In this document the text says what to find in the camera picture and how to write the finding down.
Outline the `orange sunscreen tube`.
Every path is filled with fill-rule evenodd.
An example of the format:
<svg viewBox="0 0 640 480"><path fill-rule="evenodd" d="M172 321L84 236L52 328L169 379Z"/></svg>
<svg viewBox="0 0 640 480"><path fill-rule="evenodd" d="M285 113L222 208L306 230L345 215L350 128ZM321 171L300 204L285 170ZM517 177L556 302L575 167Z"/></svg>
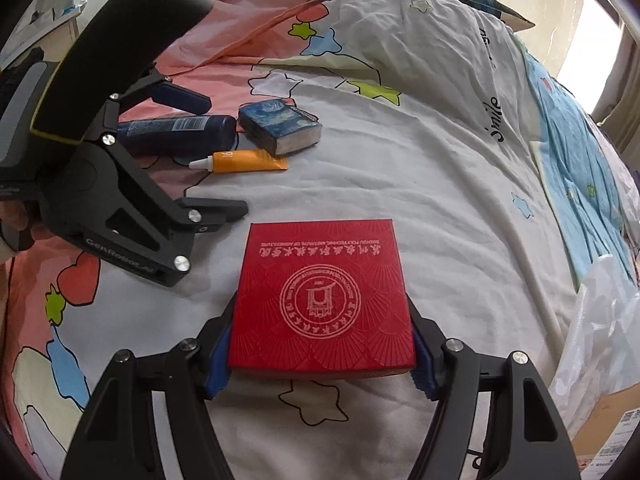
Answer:
<svg viewBox="0 0 640 480"><path fill-rule="evenodd" d="M237 150L215 152L206 158L189 162L193 170L206 170L215 174L236 174L237 172L285 171L288 160L271 156L265 150Z"/></svg>

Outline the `red square gift box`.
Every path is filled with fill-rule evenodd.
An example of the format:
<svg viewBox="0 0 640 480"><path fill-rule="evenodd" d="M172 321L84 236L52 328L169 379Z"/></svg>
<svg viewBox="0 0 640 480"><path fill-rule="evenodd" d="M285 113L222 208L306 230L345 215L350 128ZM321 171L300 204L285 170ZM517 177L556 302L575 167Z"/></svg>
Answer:
<svg viewBox="0 0 640 480"><path fill-rule="evenodd" d="M252 224L228 364L274 379L411 370L416 350L392 220Z"/></svg>

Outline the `dark blue bottle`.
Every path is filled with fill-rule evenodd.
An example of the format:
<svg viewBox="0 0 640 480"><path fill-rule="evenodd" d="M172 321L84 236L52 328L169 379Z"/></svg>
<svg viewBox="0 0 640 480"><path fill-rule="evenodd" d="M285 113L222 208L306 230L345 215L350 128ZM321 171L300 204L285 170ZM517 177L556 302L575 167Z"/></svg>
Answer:
<svg viewBox="0 0 640 480"><path fill-rule="evenodd" d="M236 119L205 115L132 120L118 125L117 140L134 157L203 158L232 150Z"/></svg>

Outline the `blue tissue pack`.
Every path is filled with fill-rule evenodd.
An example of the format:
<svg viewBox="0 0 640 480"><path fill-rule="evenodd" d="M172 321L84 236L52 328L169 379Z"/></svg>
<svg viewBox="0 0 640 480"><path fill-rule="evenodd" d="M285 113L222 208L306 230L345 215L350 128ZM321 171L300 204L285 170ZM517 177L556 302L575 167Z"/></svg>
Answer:
<svg viewBox="0 0 640 480"><path fill-rule="evenodd" d="M245 104L238 119L245 135L273 157L306 150L321 139L317 119L280 99Z"/></svg>

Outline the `white dressing table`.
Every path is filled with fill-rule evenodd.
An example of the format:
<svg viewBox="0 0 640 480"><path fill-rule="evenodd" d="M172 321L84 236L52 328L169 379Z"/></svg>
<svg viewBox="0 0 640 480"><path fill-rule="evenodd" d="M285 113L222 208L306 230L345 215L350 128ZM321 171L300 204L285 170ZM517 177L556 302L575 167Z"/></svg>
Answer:
<svg viewBox="0 0 640 480"><path fill-rule="evenodd" d="M31 50L43 50L46 61L61 61L104 0L32 0L1 50L6 70L26 58Z"/></svg>

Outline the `white plastic bag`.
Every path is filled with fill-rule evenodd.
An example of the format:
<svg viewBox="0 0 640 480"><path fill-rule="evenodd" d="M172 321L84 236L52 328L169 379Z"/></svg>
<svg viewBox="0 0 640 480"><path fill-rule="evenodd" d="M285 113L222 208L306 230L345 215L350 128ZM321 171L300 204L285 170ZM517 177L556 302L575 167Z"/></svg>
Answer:
<svg viewBox="0 0 640 480"><path fill-rule="evenodd" d="M639 382L639 289L611 255L584 276L549 391L571 437L602 396Z"/></svg>

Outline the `brown cardboard box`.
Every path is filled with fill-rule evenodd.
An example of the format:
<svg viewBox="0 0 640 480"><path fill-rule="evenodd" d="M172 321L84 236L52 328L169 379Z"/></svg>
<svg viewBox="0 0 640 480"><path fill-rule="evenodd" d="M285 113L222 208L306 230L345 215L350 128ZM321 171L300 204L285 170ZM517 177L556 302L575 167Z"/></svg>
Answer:
<svg viewBox="0 0 640 480"><path fill-rule="evenodd" d="M573 439L582 478L601 479L638 426L639 385L602 396Z"/></svg>

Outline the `light blue quilt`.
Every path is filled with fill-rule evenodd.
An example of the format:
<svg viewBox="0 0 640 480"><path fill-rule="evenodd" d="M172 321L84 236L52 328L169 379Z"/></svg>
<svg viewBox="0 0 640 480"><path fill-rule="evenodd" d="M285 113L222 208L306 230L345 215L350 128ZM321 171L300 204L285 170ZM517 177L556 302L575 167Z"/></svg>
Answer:
<svg viewBox="0 0 640 480"><path fill-rule="evenodd" d="M597 258L613 256L633 283L639 251L639 191L615 148L533 55L524 55L537 104L532 143L544 192L578 280Z"/></svg>

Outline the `cartoon star bed sheet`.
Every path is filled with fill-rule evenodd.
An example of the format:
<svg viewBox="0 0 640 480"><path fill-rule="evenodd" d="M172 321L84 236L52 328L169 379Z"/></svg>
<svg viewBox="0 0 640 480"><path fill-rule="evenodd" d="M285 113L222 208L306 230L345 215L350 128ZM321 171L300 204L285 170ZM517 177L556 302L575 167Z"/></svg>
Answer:
<svg viewBox="0 0 640 480"><path fill-rule="evenodd" d="M174 287L57 237L2 261L2 419L28 471L60 476L117 350L166 351L224 307L254 223L392 220L421 313L476 351L526 352L550 380L584 279L534 159L526 53L507 24L458 0L321 0L171 76L221 114L288 101L318 119L321 140L285 171L215 176L147 160L170 195L248 205L198 237Z"/></svg>

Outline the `dark cartoon pillow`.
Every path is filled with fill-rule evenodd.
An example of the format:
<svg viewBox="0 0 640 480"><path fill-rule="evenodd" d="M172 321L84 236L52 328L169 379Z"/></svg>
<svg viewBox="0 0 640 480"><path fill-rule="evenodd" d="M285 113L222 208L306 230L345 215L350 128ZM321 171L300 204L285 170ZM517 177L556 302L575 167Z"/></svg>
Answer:
<svg viewBox="0 0 640 480"><path fill-rule="evenodd" d="M522 14L515 11L498 0L458 0L467 6L472 6L477 11L482 11L493 15L504 24L511 27L514 32L531 29L535 23L524 18Z"/></svg>

